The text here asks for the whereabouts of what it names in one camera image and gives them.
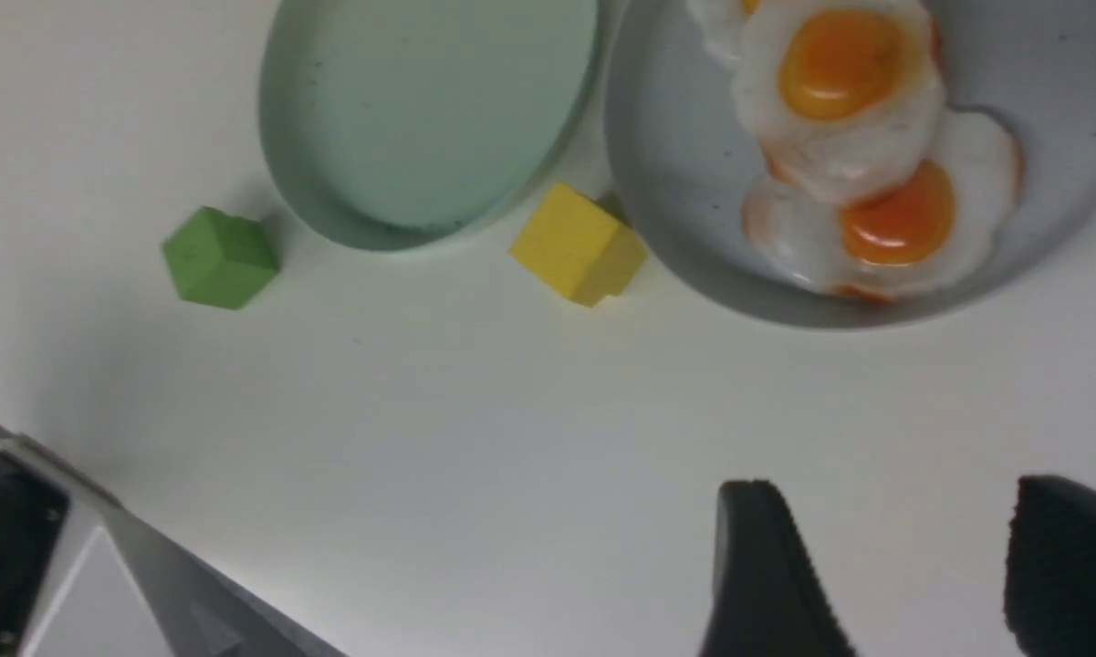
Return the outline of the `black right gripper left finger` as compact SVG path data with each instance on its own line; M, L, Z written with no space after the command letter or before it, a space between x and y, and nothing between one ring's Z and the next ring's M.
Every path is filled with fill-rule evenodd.
M719 487L712 611L703 656L853 656L799 535L770 482Z

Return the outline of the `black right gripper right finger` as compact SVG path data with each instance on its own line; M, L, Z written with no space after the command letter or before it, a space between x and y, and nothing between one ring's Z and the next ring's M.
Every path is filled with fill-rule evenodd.
M1026 656L1096 656L1096 491L1023 475L1011 520L1004 619Z

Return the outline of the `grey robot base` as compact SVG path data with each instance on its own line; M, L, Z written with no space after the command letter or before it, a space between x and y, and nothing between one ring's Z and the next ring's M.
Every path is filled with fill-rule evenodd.
M335 656L0 427L0 656Z

